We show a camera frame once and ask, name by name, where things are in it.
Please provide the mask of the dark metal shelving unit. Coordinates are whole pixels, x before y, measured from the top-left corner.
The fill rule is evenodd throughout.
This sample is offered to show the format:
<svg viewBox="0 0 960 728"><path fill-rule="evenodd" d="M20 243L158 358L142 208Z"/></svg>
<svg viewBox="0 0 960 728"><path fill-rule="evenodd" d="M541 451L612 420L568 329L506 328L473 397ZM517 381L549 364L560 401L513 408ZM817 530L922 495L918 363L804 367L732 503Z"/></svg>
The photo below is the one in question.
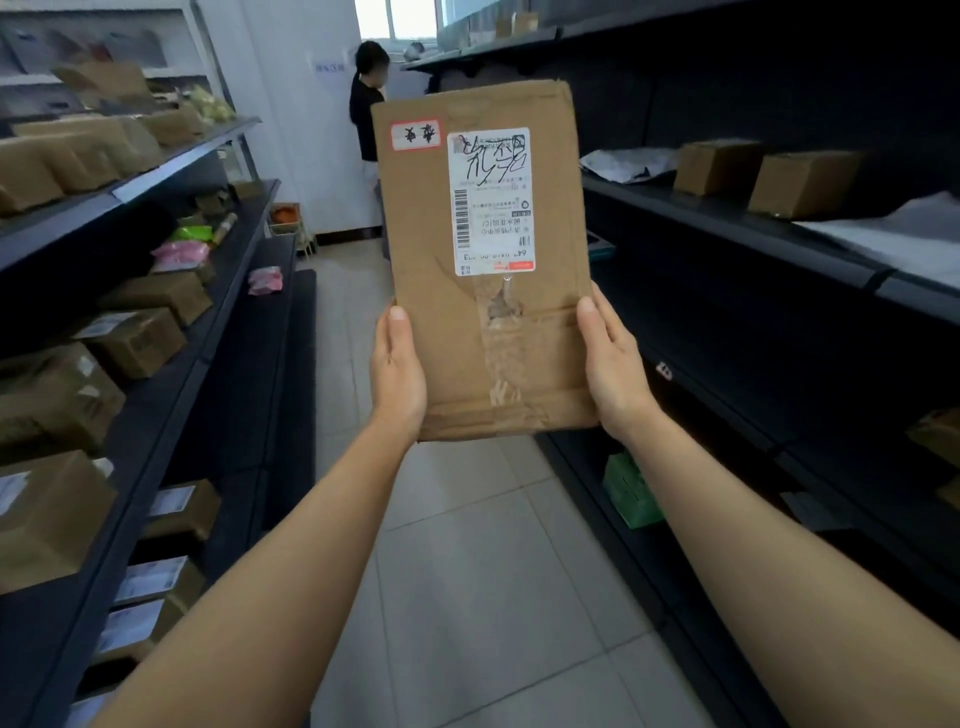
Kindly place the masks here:
<svg viewBox="0 0 960 728"><path fill-rule="evenodd" d="M47 346L94 311L98 295L148 271L150 249L174 229L188 198L227 182L220 142L272 123L243 0L198 0L225 94L240 120L208 132L158 168L104 191L0 223L0 358ZM291 235L270 236L270 204L287 171L267 157L268 133L246 139L253 175L277 171L212 254L213 306L186 328L187 344L155 375L126 386L105 439L116 497L78 573L0 596L0 728L66 728L72 704L96 681L125 677L131 660L90 664L127 566L187 547L212 583L263 533L287 349L297 295ZM279 266L281 292L254 297L247 277ZM138 540L160 489L207 479L221 497L208 540Z"/></svg>
<svg viewBox="0 0 960 728"><path fill-rule="evenodd" d="M495 39L495 20L538 30ZM696 141L865 154L839 216L960 198L960 0L494 0L405 71L427 92L556 79L581 154ZM960 407L960 290L664 176L582 173L594 280L654 394L769 504L960 640L960 469L906 430Z"/></svg>

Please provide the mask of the crumpled white plastic bag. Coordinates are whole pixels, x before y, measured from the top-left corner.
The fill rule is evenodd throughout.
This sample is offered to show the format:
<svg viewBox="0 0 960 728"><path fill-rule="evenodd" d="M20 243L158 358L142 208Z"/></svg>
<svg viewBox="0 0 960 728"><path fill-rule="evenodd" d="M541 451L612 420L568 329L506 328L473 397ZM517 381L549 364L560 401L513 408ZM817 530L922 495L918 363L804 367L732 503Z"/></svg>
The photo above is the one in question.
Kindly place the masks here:
<svg viewBox="0 0 960 728"><path fill-rule="evenodd" d="M620 150L596 150L580 158L583 170L619 185L642 184L674 173L679 150L639 147Z"/></svg>

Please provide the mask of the large white plastic mailer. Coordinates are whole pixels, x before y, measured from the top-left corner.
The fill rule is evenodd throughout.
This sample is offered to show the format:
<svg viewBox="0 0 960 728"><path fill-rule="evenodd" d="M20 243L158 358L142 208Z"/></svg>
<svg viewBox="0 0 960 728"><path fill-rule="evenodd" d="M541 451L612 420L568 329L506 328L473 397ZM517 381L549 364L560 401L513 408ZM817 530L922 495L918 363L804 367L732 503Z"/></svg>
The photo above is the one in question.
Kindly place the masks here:
<svg viewBox="0 0 960 728"><path fill-rule="evenodd" d="M960 198L951 192L908 200L883 217L796 225L897 271L960 290Z"/></svg>

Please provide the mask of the crumpled cardboard box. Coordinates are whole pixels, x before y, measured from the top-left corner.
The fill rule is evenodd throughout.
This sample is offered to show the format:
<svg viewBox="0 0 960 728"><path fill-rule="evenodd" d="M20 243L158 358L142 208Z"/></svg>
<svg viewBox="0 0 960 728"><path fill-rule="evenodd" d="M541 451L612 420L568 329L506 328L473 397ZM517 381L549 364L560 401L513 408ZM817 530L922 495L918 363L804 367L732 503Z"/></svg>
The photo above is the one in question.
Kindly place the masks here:
<svg viewBox="0 0 960 728"><path fill-rule="evenodd" d="M81 343L0 360L0 465L101 451L126 395Z"/></svg>

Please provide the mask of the person's left forearm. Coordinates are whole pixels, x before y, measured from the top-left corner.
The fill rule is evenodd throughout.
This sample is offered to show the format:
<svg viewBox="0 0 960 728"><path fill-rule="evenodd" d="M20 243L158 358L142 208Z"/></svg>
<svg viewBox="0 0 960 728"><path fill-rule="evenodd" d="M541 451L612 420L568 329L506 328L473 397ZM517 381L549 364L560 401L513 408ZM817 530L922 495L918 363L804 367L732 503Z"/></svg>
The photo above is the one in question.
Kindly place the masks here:
<svg viewBox="0 0 960 728"><path fill-rule="evenodd" d="M150 652L88 728L299 728L421 428L385 407Z"/></svg>

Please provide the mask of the person's left hand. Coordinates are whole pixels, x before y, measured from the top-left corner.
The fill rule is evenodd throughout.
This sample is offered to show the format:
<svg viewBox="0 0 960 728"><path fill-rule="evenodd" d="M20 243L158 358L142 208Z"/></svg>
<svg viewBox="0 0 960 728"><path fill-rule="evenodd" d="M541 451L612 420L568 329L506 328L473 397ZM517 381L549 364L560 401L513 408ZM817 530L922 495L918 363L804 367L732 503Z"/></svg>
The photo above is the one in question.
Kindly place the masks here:
<svg viewBox="0 0 960 728"><path fill-rule="evenodd" d="M417 370L403 370L387 357L387 311L391 300L376 322L373 348L368 363L371 412L368 427L384 442L408 452L417 442L426 416L427 388L425 371L417 357Z"/></svg>

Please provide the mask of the cardboard parcel white label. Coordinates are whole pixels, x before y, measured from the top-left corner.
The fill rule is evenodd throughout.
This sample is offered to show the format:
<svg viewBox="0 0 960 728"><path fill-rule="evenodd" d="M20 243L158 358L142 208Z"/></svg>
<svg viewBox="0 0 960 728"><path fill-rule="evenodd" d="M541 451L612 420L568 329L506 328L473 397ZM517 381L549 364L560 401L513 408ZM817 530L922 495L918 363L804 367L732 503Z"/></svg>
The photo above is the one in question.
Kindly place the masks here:
<svg viewBox="0 0 960 728"><path fill-rule="evenodd" d="M576 317L592 277L569 85L371 110L394 295L426 379L419 440L597 426Z"/></svg>

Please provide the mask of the small cardboard box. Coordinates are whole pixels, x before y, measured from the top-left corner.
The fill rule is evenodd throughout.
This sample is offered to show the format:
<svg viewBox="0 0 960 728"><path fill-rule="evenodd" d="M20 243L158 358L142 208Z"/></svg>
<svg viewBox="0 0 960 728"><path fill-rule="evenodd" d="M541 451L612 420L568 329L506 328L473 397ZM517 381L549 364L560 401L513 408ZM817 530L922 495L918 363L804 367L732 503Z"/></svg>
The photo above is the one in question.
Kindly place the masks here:
<svg viewBox="0 0 960 728"><path fill-rule="evenodd" d="M101 311L167 309L181 327L189 327L213 307L201 278L193 271L129 278L97 299Z"/></svg>

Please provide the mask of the large cardboard box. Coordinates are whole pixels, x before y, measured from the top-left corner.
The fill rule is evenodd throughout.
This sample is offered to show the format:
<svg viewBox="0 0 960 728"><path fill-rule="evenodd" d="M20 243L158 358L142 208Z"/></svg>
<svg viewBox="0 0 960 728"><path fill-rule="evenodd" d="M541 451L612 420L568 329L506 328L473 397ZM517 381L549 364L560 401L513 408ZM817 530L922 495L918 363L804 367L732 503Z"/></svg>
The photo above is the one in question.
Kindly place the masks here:
<svg viewBox="0 0 960 728"><path fill-rule="evenodd" d="M81 450L0 466L0 596L77 574L115 498Z"/></svg>

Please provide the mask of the row of brown paper parcels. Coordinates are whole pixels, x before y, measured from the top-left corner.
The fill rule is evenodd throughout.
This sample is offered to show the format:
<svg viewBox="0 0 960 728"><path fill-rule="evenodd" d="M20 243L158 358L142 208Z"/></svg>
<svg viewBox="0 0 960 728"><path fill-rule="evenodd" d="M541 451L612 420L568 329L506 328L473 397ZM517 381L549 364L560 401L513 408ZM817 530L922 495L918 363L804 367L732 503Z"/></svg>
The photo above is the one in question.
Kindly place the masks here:
<svg viewBox="0 0 960 728"><path fill-rule="evenodd" d="M0 219L158 168L210 128L188 98L162 100L132 61L54 67L84 112L10 124L0 136Z"/></svg>

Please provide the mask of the window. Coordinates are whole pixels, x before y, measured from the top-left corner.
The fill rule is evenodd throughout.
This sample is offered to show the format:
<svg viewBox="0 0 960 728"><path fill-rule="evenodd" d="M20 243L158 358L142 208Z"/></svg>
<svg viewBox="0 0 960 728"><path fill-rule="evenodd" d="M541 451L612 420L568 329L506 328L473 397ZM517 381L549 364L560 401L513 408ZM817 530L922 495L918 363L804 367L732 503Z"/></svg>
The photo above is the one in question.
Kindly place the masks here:
<svg viewBox="0 0 960 728"><path fill-rule="evenodd" d="M363 41L433 42L443 0L351 0Z"/></svg>

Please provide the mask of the person's right forearm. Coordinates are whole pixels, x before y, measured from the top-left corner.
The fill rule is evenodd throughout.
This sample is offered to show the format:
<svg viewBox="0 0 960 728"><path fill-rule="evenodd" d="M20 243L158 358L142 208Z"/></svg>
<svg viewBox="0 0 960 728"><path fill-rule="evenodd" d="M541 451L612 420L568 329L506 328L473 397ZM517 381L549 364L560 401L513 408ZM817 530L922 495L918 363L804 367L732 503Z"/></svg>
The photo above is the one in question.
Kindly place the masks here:
<svg viewBox="0 0 960 728"><path fill-rule="evenodd" d="M792 728L960 728L960 640L774 508L658 408L602 407Z"/></svg>

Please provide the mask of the yellow-green plastic bag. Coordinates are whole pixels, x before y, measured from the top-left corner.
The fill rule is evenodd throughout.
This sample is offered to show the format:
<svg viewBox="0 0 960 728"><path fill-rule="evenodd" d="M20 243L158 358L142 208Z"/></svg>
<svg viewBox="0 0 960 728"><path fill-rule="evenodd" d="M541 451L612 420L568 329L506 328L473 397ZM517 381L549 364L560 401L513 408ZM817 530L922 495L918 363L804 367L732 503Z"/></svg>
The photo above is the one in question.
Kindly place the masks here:
<svg viewBox="0 0 960 728"><path fill-rule="evenodd" d="M227 124L237 118L236 111L227 101L198 84L187 89L186 98L206 124Z"/></svg>

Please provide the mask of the cardboard box with white label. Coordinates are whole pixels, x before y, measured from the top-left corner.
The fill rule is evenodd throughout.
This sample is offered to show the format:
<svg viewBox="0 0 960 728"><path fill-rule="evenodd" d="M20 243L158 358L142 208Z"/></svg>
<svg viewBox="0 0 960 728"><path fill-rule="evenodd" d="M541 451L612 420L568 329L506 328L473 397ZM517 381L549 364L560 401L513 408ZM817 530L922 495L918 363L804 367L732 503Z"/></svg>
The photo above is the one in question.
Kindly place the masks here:
<svg viewBox="0 0 960 728"><path fill-rule="evenodd" d="M106 312L69 337L86 346L102 369L121 383L150 379L187 344L166 307Z"/></svg>

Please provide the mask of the grey plastic mailer bags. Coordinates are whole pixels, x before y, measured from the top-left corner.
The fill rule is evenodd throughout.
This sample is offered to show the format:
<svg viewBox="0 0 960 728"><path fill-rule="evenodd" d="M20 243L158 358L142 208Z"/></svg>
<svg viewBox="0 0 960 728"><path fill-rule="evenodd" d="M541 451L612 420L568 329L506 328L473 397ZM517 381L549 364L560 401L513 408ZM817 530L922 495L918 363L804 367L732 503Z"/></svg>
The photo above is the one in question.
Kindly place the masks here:
<svg viewBox="0 0 960 728"><path fill-rule="evenodd" d="M143 68L167 66L161 37L149 29L31 27L0 23L0 67L24 75L86 62L132 62Z"/></svg>

